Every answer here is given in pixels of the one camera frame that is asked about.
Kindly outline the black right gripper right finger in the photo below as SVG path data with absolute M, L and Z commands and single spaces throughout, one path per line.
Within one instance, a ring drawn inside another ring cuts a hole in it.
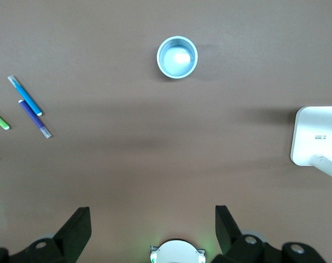
M 325 262 L 307 244 L 287 242 L 276 249 L 256 235 L 241 233 L 225 205 L 215 207 L 215 232 L 222 253 L 213 262 Z

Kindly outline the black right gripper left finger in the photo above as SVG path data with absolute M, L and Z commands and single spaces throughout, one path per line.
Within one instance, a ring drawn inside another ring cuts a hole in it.
M 0 262 L 76 262 L 90 237 L 90 209 L 80 207 L 53 237 L 38 239 L 13 255 L 0 247 Z

